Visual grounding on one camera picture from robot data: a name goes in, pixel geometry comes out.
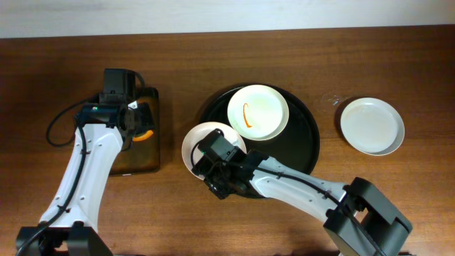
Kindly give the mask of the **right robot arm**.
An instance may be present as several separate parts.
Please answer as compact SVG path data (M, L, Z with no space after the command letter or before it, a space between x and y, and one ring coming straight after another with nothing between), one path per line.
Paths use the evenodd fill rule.
M324 181L262 152L246 152L233 129L187 133L188 170L219 199L237 194L287 203L319 220L341 255L398 255L411 222L371 182Z

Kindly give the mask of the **grey-white plate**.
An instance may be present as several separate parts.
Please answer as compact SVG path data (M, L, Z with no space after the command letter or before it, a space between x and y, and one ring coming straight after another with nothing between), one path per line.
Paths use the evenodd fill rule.
M405 124L399 112L373 97L347 104L341 113L340 128L354 149L371 156L391 154L405 139Z

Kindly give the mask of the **orange green sponge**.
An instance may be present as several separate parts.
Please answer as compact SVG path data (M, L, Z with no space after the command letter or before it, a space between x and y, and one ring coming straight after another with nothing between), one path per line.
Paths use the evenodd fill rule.
M147 140L154 134L155 122L150 109L146 102L139 103L137 108L134 109L134 142L141 142Z

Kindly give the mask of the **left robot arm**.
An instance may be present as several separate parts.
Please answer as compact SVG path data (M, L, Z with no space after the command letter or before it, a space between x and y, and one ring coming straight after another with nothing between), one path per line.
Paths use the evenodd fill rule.
M79 102L63 179L37 226L19 230L17 255L60 255L62 244L64 255L111 255L97 233L100 203L117 155L155 128L149 105L138 101L144 92L140 74L107 68L102 91Z

